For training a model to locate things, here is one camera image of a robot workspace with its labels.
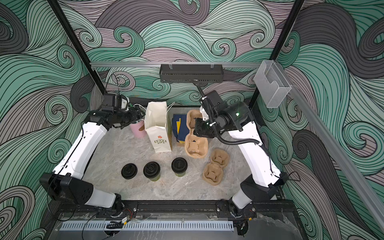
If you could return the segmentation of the lifted brown pulp carrier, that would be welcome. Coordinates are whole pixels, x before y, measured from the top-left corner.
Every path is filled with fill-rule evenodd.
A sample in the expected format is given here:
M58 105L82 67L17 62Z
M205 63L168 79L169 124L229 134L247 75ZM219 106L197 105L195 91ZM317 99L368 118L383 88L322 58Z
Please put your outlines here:
M204 158L209 149L207 138L197 137L194 135L197 119L202 119L203 116L199 110L192 109L187 113L187 128L190 133L185 138L185 151L188 156L195 159Z

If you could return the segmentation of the white paper takeout bag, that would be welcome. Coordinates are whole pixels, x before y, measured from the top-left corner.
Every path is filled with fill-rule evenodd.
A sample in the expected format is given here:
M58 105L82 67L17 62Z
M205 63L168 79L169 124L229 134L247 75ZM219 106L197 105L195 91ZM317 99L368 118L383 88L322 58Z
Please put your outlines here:
M156 153L172 151L172 125L169 111L174 103L149 102L145 115L145 130Z

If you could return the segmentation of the brown pulp cup carrier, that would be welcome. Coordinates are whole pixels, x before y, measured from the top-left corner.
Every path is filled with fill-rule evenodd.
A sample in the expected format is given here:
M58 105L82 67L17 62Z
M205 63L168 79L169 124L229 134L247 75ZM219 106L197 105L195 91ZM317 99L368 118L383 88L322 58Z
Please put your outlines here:
M212 186L217 186L223 179L224 168L228 166L230 156L222 149L214 149L210 160L203 171L203 180Z

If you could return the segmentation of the green paper coffee cup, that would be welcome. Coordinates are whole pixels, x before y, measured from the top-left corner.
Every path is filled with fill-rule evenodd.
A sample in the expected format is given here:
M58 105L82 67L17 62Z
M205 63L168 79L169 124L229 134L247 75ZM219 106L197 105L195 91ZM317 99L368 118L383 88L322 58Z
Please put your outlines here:
M186 171L176 171L174 173L177 177L183 177L186 174Z

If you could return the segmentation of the black coffee cup lid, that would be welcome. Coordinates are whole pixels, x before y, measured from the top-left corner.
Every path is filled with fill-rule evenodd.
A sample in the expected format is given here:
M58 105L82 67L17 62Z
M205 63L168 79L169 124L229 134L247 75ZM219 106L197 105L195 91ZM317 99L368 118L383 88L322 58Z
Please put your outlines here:
M126 164L121 170L121 175L126 180L133 179L137 175L137 173L138 168L133 163Z

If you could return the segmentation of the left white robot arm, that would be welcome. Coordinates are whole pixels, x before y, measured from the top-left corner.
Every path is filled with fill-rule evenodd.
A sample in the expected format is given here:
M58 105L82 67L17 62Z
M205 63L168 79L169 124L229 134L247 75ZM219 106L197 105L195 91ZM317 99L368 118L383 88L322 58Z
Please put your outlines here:
M51 173L44 173L40 184L57 202L112 208L117 194L98 190L83 181L84 174L98 144L111 128L123 129L138 123L145 111L122 95L104 94L98 110L90 111L74 144Z

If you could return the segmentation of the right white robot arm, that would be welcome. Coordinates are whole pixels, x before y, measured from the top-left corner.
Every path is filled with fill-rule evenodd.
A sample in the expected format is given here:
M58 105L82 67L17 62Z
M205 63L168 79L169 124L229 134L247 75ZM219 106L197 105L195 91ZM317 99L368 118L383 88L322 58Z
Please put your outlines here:
M229 106L217 92L205 94L200 86L197 88L202 96L203 116L196 121L194 135L239 146L251 170L251 175L241 182L240 190L229 200L230 211L238 217L252 202L269 201L275 197L289 175L273 163L247 104L240 102Z

